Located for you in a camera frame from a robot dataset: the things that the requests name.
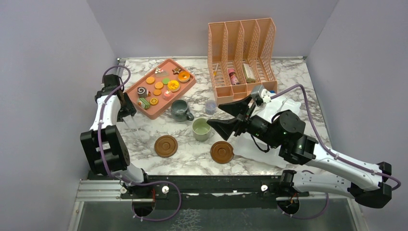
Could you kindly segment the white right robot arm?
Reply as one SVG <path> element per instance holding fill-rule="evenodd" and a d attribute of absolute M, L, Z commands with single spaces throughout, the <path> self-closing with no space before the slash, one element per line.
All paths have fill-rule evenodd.
<path fill-rule="evenodd" d="M 120 147 L 119 160 L 107 161 L 105 150 L 102 149 L 102 130 L 116 129 L 116 122 L 119 117 L 119 112 L 123 107 L 121 95 L 117 97 L 117 91 L 128 81 L 130 76 L 120 85 L 113 85 L 102 88 L 95 95 L 95 101 L 98 104 L 95 122 L 90 131 L 96 131 L 97 142 L 99 146 L 100 159 L 102 164 L 97 164 L 95 171 L 97 174 L 107 174 L 110 177 L 115 177 L 127 183 L 131 187 L 138 185 L 139 187 L 150 185 L 146 181 L 146 174 L 141 168 L 128 171 L 130 164 L 116 163 L 124 159 L 123 152 Z M 306 123 L 302 121 L 290 109 L 277 112 L 270 121 L 260 117 L 258 114 L 253 115 L 255 108 L 263 108 L 265 111 L 270 103 L 279 98 L 283 94 L 301 88 L 305 106 L 308 113 L 309 121 L 318 141 L 304 134 Z M 290 88 L 272 94 L 264 87 L 256 87 L 246 98 L 232 102 L 220 104 L 218 106 L 222 111 L 234 116 L 229 120 L 209 119 L 207 124 L 212 127 L 218 135 L 225 141 L 234 133 L 234 136 L 239 136 L 243 133 L 249 133 L 251 138 L 258 139 L 265 143 L 269 148 L 279 148 L 279 156 L 285 161 L 296 165 L 307 165 L 326 170 L 335 175 L 323 177 L 323 181 L 300 180 L 300 175 L 297 173 L 289 173 L 285 171 L 278 182 L 278 191 L 285 196 L 294 195 L 303 191 L 316 191 L 323 193 L 333 193 L 344 195 L 354 199 L 358 204 L 370 208 L 383 208 L 392 198 L 392 190 L 397 189 L 401 183 L 391 176 L 391 165 L 386 162 L 379 164 L 365 163 L 354 158 L 351 158 L 342 153 L 335 153 L 323 144 L 318 131 L 310 116 L 308 101 L 304 86 L 296 84 Z M 387 179 L 392 179 L 397 185 L 392 188 L 386 184 Z"/>

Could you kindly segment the yellow frosted donut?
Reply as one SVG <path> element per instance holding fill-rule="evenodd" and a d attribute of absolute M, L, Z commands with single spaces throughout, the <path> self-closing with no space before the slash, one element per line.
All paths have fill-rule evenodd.
<path fill-rule="evenodd" d="M 177 80 L 171 80 L 167 84 L 167 89 L 171 92 L 177 92 L 180 89 L 180 83 Z"/>

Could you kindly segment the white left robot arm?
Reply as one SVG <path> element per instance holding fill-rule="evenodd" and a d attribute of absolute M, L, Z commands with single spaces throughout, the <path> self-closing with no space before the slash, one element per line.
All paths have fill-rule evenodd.
<path fill-rule="evenodd" d="M 125 117 L 134 116 L 136 108 L 125 93 L 96 97 L 97 112 L 89 131 L 80 134 L 80 142 L 91 171 L 96 175 L 119 179 L 133 186 L 138 197 L 151 193 L 151 184 L 142 168 L 130 163 L 128 148 L 117 127 Z"/>

